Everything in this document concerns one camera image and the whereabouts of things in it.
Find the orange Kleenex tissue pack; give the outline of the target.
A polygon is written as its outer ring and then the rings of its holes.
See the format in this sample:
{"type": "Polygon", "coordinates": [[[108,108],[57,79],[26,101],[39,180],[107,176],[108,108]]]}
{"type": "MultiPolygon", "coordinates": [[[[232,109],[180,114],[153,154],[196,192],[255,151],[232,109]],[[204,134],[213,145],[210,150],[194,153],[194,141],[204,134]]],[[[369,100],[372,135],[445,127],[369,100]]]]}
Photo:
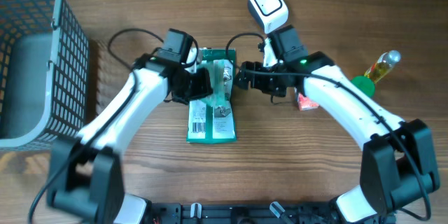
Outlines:
{"type": "Polygon", "coordinates": [[[310,98],[304,96],[302,93],[297,93],[297,107],[300,111],[308,111],[312,109],[317,109],[319,104],[312,101],[310,98]]]}

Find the pale green wipes packet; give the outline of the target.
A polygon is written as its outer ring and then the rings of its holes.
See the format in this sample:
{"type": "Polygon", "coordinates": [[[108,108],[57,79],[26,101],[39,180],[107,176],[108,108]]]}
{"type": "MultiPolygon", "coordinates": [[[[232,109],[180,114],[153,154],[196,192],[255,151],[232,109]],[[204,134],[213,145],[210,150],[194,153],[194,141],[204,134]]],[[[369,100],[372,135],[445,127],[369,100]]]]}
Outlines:
{"type": "Polygon", "coordinates": [[[208,61],[205,68],[209,71],[213,93],[203,98],[208,106],[226,106],[232,94],[233,65],[226,59],[208,61]]]}

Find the green 3M gloves package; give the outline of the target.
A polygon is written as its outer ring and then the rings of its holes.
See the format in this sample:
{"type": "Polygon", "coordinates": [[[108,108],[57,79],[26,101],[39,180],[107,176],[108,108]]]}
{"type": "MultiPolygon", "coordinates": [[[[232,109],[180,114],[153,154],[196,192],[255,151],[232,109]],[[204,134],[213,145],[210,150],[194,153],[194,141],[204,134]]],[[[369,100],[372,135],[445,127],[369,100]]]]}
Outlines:
{"type": "MultiPolygon", "coordinates": [[[[200,48],[200,67],[205,68],[208,61],[235,61],[236,50],[231,48],[200,48]]],[[[194,100],[189,103],[188,133],[186,141],[190,144],[223,144],[237,140],[232,106],[212,107],[205,102],[194,100]]]]}

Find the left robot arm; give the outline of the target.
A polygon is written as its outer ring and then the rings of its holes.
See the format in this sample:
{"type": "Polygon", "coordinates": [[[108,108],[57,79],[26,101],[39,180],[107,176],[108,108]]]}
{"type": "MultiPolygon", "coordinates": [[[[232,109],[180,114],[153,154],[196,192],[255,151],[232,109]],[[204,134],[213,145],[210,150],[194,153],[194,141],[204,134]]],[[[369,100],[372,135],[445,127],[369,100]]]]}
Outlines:
{"type": "Polygon", "coordinates": [[[150,223],[149,200],[125,192],[121,162],[144,120],[168,96],[189,104],[212,94],[206,69],[197,69],[199,46],[169,29],[162,46],[128,67],[129,78],[111,103],[75,136],[59,136],[40,195],[48,207],[86,223],[150,223]]]}

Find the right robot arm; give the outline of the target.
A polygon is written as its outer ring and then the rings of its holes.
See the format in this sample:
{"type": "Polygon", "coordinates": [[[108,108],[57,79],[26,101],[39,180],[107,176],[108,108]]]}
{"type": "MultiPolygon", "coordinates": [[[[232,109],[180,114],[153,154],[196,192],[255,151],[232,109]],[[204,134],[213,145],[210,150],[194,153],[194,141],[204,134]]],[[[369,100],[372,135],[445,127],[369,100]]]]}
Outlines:
{"type": "Polygon", "coordinates": [[[325,109],[362,151],[360,182],[336,197],[325,217],[331,223],[383,223],[401,211],[420,221],[431,219],[429,195],[440,176],[428,126],[405,121],[358,89],[324,52],[307,53],[291,25],[263,37],[262,62],[243,62],[234,84],[284,97],[297,88],[325,109]]]}

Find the yellow liquid clear bottle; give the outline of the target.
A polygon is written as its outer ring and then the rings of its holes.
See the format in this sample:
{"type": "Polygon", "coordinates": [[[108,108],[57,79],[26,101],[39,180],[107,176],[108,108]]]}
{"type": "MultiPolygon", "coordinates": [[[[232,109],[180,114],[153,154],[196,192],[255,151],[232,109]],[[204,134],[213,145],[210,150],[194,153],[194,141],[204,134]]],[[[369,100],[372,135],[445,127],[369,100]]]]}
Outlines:
{"type": "Polygon", "coordinates": [[[397,50],[385,52],[369,69],[367,69],[364,76],[376,84],[385,77],[400,60],[401,54],[397,50]]]}

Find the green lid white jar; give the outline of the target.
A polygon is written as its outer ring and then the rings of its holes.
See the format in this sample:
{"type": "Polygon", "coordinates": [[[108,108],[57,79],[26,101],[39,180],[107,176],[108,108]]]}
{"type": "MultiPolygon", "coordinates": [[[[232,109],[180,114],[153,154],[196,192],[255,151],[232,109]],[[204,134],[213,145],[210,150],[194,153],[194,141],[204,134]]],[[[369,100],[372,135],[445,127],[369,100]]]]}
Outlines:
{"type": "Polygon", "coordinates": [[[365,95],[372,98],[375,94],[375,84],[366,76],[356,76],[351,82],[365,95]]]}

